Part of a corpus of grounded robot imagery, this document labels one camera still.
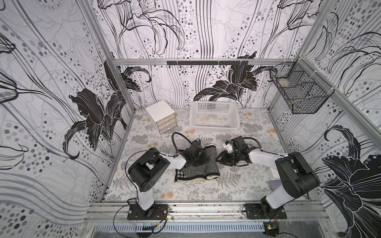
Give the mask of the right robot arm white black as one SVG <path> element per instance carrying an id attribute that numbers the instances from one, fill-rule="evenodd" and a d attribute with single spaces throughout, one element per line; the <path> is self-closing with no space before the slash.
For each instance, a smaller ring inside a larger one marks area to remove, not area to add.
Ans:
<path id="1" fill-rule="evenodd" d="M 263 213 L 273 212 L 284 204 L 308 194 L 320 185 L 320 180 L 305 158 L 299 152 L 279 154 L 265 151 L 253 137 L 236 137 L 223 144 L 224 151 L 217 156 L 217 162 L 226 166 L 261 164 L 277 170 L 281 185 L 261 199 Z"/>

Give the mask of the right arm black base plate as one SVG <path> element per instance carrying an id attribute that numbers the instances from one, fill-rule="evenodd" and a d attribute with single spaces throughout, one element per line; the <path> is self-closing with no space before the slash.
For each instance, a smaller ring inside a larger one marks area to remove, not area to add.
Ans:
<path id="1" fill-rule="evenodd" d="M 285 213 L 284 207 L 281 206 L 277 209 L 267 207 L 262 203 L 246 203 L 243 206 L 242 210 L 248 219 L 257 220 L 257 219 L 286 219 L 287 215 Z"/>

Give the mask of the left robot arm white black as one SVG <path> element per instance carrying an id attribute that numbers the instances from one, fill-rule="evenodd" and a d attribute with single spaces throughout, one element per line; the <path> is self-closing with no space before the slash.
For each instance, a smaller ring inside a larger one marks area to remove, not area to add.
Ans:
<path id="1" fill-rule="evenodd" d="M 127 170 L 137 189 L 139 208 L 144 212 L 153 208 L 153 187 L 167 169 L 183 169 L 191 165 L 202 153 L 200 139 L 191 142 L 188 149 L 176 154 L 164 154 L 155 147 L 145 151 Z"/>

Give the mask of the black white knitted scarf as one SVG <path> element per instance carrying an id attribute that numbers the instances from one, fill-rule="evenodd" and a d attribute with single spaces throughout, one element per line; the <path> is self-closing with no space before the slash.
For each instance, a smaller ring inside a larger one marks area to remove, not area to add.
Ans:
<path id="1" fill-rule="evenodd" d="M 217 149 L 215 145 L 208 145 L 204 148 L 204 164 L 199 166 L 187 166 L 181 170 L 176 170 L 175 182 L 190 180 L 213 180 L 220 177 L 217 165 Z"/>

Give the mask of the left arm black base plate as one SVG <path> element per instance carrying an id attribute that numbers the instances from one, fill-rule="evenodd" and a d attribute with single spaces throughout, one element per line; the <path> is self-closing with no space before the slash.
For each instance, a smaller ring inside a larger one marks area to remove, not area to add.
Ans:
<path id="1" fill-rule="evenodd" d="M 168 204 L 155 203 L 147 210 L 143 210 L 137 203 L 131 204 L 127 219 L 132 221 L 165 220 L 169 214 L 169 208 Z"/>

